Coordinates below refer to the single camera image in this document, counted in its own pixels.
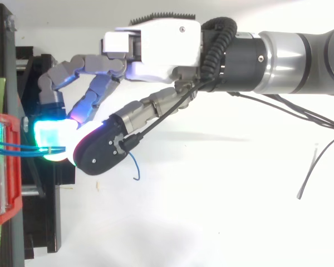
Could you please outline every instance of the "silver cylinder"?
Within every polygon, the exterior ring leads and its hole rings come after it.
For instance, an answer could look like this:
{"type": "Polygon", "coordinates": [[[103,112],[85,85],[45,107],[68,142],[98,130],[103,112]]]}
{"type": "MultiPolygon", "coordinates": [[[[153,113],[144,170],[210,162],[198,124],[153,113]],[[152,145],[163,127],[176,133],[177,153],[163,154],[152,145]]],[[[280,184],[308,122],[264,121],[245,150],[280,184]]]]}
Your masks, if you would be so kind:
{"type": "Polygon", "coordinates": [[[23,185],[21,189],[22,196],[38,196],[38,190],[36,185],[23,185]]]}
{"type": "Polygon", "coordinates": [[[267,66],[255,93],[293,92],[302,80],[306,67],[306,48],[296,33],[261,32],[267,50],[267,66]]]}
{"type": "Polygon", "coordinates": [[[24,71],[28,60],[16,60],[16,71],[24,71]]]}

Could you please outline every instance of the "blue light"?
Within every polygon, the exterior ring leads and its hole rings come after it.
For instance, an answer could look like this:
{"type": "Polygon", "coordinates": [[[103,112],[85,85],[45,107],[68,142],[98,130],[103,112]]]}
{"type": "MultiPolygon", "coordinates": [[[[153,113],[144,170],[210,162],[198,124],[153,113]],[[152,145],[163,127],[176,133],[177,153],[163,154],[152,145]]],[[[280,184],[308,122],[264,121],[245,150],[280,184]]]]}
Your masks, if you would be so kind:
{"type": "MultiPolygon", "coordinates": [[[[78,122],[65,119],[59,121],[36,121],[33,127],[36,144],[42,146],[67,146],[78,128],[78,122]]],[[[61,161],[67,158],[67,153],[46,155],[51,161],[61,161]]]]}

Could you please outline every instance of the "blue wire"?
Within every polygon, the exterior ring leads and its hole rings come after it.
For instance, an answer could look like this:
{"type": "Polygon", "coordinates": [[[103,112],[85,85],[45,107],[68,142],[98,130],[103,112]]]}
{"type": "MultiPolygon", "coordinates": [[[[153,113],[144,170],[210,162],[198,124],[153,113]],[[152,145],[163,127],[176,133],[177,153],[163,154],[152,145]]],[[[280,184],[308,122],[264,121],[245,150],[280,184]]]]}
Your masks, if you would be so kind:
{"type": "Polygon", "coordinates": [[[0,142],[0,145],[1,146],[11,146],[11,147],[19,147],[21,149],[49,149],[49,148],[52,148],[52,149],[65,149],[66,147],[65,146],[42,146],[42,147],[39,147],[39,146],[25,146],[25,145],[17,145],[17,144],[11,144],[11,143],[5,143],[5,142],[0,142]]]}
{"type": "Polygon", "coordinates": [[[46,155],[54,155],[65,152],[65,150],[52,150],[49,154],[48,151],[12,151],[0,149],[0,154],[5,156],[17,156],[17,157],[42,157],[46,155]]]}
{"type": "Polygon", "coordinates": [[[137,161],[136,161],[135,157],[133,156],[133,154],[131,152],[129,152],[129,155],[134,160],[134,163],[135,163],[136,168],[137,168],[137,173],[139,174],[139,178],[138,179],[134,178],[134,180],[139,181],[140,180],[140,168],[139,168],[139,164],[137,164],[137,161]]]}

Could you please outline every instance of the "black cylindrical joint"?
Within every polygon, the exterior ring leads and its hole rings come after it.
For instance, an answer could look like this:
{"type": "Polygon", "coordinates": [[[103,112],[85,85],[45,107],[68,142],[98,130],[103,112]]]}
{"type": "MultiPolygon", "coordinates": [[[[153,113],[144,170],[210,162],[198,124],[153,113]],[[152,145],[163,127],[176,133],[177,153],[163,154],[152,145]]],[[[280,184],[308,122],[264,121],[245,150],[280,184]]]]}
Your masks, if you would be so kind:
{"type": "MultiPolygon", "coordinates": [[[[218,31],[203,31],[202,59],[217,38],[218,31]]],[[[261,82],[267,51],[258,35],[238,32],[217,68],[215,82],[203,87],[207,92],[249,92],[261,82]]]]}

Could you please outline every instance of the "red container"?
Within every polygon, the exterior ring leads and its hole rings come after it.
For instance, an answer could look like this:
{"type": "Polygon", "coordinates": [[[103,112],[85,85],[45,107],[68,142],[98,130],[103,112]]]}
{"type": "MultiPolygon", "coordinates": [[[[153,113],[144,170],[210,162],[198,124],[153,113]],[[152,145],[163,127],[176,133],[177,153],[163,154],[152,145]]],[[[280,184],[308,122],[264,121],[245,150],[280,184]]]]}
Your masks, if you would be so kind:
{"type": "MultiPolygon", "coordinates": [[[[19,119],[10,115],[0,114],[0,123],[4,125],[5,142],[20,144],[19,119]]],[[[16,148],[5,147],[6,150],[18,151],[16,148]]],[[[6,210],[0,214],[0,225],[5,223],[22,208],[21,197],[21,159],[19,157],[5,156],[6,168],[6,210]]]]}

